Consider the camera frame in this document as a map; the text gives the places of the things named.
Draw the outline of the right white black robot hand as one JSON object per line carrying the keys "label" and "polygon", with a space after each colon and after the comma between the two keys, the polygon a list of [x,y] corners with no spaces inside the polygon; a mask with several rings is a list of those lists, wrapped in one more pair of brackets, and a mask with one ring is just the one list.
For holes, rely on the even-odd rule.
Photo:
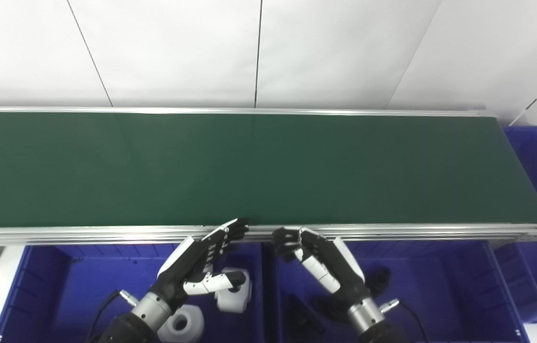
{"label": "right white black robot hand", "polygon": [[271,236],[275,252],[286,262],[298,260],[344,310],[378,314],[364,274],[340,237],[327,239],[306,227],[282,227]]}

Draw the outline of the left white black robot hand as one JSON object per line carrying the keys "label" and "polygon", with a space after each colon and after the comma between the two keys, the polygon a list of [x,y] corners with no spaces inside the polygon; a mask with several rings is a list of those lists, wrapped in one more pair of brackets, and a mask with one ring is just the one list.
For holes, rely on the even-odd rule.
{"label": "left white black robot hand", "polygon": [[247,218],[236,218],[221,224],[200,240],[186,237],[160,268],[157,280],[149,292],[175,311],[192,295],[216,293],[242,286],[247,281],[245,273],[215,273],[213,267],[228,250],[231,241],[244,238],[249,231],[248,223]]}

